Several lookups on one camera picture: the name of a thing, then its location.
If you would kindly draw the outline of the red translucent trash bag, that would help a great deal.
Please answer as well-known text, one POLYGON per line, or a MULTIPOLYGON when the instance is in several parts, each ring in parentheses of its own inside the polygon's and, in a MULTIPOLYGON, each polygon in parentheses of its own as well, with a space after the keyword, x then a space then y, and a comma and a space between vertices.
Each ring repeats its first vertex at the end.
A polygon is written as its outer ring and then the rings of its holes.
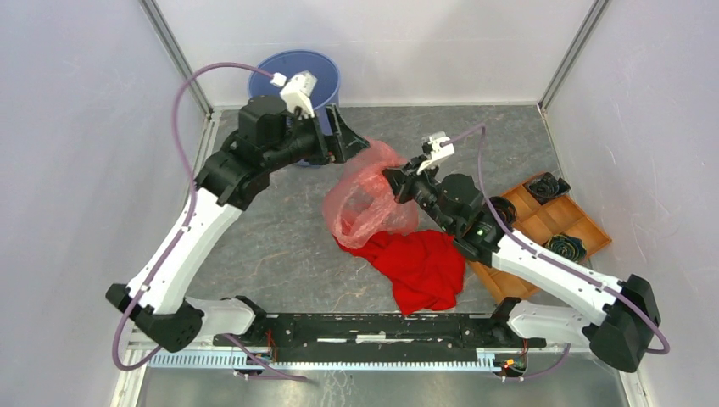
POLYGON ((347 248, 361 248, 378 232, 407 234, 419 225, 412 203, 397 203, 383 171, 407 160, 385 142, 370 146, 343 165, 337 184, 322 203, 329 232, 347 248))

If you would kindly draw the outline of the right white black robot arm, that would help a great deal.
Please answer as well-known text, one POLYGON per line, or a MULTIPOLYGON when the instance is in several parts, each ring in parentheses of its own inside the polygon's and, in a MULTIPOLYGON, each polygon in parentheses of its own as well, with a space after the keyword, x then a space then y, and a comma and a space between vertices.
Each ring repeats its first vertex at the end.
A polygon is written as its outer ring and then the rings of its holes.
POLYGON ((518 276, 564 302, 560 307, 511 300, 489 324, 497 344, 541 338, 585 347, 624 372, 635 372, 647 354, 669 353, 647 280, 603 275, 532 242, 501 218, 482 179, 454 174, 437 181, 435 170, 421 165, 415 157, 382 170, 397 203, 416 203, 466 259, 518 276))

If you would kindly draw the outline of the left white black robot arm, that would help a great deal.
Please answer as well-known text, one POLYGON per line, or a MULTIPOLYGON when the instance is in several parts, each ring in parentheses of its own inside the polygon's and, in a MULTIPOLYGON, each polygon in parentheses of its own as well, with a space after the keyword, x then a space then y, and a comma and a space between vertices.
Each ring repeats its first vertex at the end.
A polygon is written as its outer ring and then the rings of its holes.
POLYGON ((238 112, 238 128, 192 181, 186 207, 150 263, 129 283, 111 285, 107 300, 171 353, 220 334, 234 334, 250 346, 260 343, 266 323, 251 301, 189 298, 187 289, 220 237, 270 185, 273 172, 300 160, 343 164, 370 146, 336 105, 325 111, 328 135, 317 118, 303 117, 278 96, 250 99, 238 112))

